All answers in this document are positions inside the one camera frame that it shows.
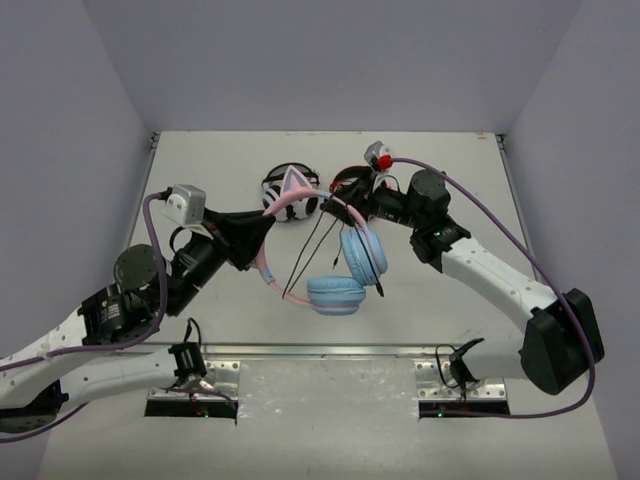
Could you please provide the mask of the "red black headphones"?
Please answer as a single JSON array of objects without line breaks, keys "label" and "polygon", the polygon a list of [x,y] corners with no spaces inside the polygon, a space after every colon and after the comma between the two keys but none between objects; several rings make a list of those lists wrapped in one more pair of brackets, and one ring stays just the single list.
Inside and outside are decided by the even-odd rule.
[{"label": "red black headphones", "polygon": [[346,167],[335,175],[329,192],[342,200],[365,197],[371,188],[373,172],[371,167],[364,165]]}]

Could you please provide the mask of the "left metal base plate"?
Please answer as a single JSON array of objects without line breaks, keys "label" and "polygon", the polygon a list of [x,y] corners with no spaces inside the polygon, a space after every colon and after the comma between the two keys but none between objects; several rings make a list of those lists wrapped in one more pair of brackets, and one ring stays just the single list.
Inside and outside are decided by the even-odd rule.
[{"label": "left metal base plate", "polygon": [[206,361],[207,374],[192,378],[185,384],[169,389],[152,388],[148,400],[236,401],[239,393],[239,361]]}]

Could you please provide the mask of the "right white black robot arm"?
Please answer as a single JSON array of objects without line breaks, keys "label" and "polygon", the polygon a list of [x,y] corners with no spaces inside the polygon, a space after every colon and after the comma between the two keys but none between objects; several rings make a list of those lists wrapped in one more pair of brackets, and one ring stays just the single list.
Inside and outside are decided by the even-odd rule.
[{"label": "right white black robot arm", "polygon": [[411,228],[418,260],[474,290],[522,332],[521,342],[500,347],[482,338],[454,348],[450,376],[462,389],[485,378],[524,378],[557,395],[605,356],[591,299],[574,288],[562,293],[490,253],[449,213],[450,181],[441,171],[416,171],[406,190],[391,188],[381,172],[354,166],[330,186],[326,211],[346,220],[352,206],[365,218]]}]

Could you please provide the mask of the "metal table edge rail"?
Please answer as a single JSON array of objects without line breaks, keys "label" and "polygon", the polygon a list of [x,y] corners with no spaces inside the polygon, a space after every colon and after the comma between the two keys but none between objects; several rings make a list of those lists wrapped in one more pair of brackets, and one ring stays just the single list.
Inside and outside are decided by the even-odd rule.
[{"label": "metal table edge rail", "polygon": [[444,345],[421,343],[202,343],[205,356],[234,359],[365,359],[423,358],[451,353]]}]

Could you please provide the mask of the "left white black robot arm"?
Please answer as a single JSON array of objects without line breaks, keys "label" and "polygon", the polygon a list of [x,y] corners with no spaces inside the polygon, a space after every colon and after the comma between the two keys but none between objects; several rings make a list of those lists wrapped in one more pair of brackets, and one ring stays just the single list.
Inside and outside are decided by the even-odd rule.
[{"label": "left white black robot arm", "polygon": [[198,390],[209,370],[187,338],[125,360],[162,320],[178,316],[225,263],[247,269],[275,219],[260,211],[206,211],[203,233],[165,260],[158,238],[125,250],[114,283],[84,300],[48,334],[1,362],[1,432],[6,442],[47,431],[92,401],[134,390]]}]

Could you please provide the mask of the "metal base plate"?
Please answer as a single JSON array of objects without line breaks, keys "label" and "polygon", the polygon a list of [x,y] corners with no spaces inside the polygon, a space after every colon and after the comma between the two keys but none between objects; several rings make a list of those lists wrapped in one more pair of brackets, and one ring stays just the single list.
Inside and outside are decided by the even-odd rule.
[{"label": "metal base plate", "polygon": [[466,383],[461,389],[450,373],[448,361],[437,363],[434,358],[416,360],[414,373],[419,399],[459,401],[465,397],[469,402],[507,399],[506,387],[500,379]]},{"label": "metal base plate", "polygon": [[239,361],[206,361],[207,374],[192,378],[185,384],[169,389],[152,388],[148,400],[236,401],[239,393]]}]

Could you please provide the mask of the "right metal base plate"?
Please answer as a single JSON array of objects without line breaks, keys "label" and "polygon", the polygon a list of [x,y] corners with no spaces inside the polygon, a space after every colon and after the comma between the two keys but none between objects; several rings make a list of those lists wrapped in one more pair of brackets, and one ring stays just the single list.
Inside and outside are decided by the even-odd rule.
[{"label": "right metal base plate", "polygon": [[437,363],[434,358],[416,360],[414,373],[419,399],[459,401],[465,397],[469,402],[507,399],[506,387],[500,379],[466,383],[461,389],[450,373],[448,361]]}]

